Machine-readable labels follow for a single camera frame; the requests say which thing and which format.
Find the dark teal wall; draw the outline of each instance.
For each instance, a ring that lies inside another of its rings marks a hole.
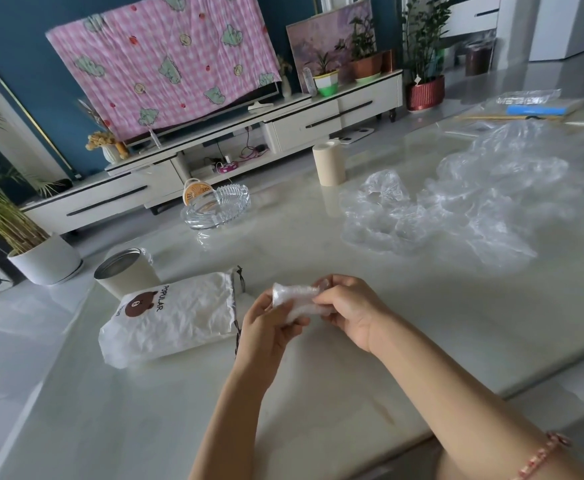
[[[45,32],[136,1],[139,0],[0,0],[0,76],[84,176],[106,165],[98,150],[85,149],[87,135],[97,127],[78,109],[76,99],[83,95],[81,88],[48,43]],[[258,1],[274,49],[292,62],[285,27],[314,15],[313,1]],[[398,46],[396,1],[372,0],[372,9],[377,19],[379,48]]]

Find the television covered with cloth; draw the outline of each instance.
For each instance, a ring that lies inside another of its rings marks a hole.
[[[256,0],[142,0],[46,34],[119,141],[276,91]]]

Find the gold wall strip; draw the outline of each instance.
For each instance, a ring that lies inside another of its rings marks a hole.
[[[27,119],[30,120],[32,126],[34,126],[34,128],[37,129],[37,131],[41,134],[41,136],[43,137],[43,139],[47,142],[47,144],[49,145],[50,148],[52,148],[56,155],[59,157],[59,159],[61,161],[63,161],[63,163],[65,164],[65,166],[72,172],[72,174],[75,174],[75,170],[72,167],[72,165],[70,165],[70,163],[68,163],[68,161],[64,158],[64,156],[61,154],[61,152],[58,151],[57,147],[55,146],[54,143],[52,143],[52,140],[50,140],[50,138],[48,138],[48,135],[46,135],[43,132],[43,129],[39,126],[39,124],[36,122],[36,120],[34,120],[34,118],[32,117],[32,115],[28,112],[27,109],[25,109],[25,106],[23,104],[21,104],[21,101],[19,101],[16,97],[16,95],[12,92],[12,90],[7,86],[7,84],[3,81],[3,79],[1,79],[0,76],[0,85],[2,85],[2,87],[4,88],[5,92],[7,92],[10,97],[12,97],[12,99],[14,99],[14,102],[19,106],[20,110],[22,110],[22,112],[25,114],[25,116],[27,117]]]

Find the painting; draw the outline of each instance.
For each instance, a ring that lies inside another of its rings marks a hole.
[[[322,54],[329,52],[332,62],[328,65],[328,69],[341,68],[339,71],[340,84],[354,80],[348,66],[352,59],[350,51],[348,49],[335,50],[334,46],[339,42],[339,39],[347,39],[351,35],[350,21],[352,18],[355,16],[364,18],[367,15],[372,16],[370,0],[360,0],[338,10],[321,13],[303,22],[287,26],[296,73],[304,93],[307,92],[307,87],[303,78],[303,69],[306,66],[310,67],[312,74],[316,74],[318,69],[316,55],[319,52]]]

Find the canvas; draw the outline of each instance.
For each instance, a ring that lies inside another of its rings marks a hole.
[[[317,52],[323,54],[329,52],[334,58],[334,62],[328,66],[329,69],[342,68],[339,70],[340,84],[354,80],[352,71],[348,67],[348,63],[352,60],[352,54],[349,50],[335,50],[334,46],[339,42],[339,39],[345,40],[351,35],[350,21],[352,18],[355,16],[365,18],[368,15],[372,16],[370,0],[360,0],[338,10],[315,15],[303,22],[287,26],[296,74],[304,93],[307,92],[307,87],[303,78],[303,69],[306,66],[310,67],[312,74],[316,74],[318,69]]]
[[[46,35],[120,141],[280,81],[256,0],[142,0]]]

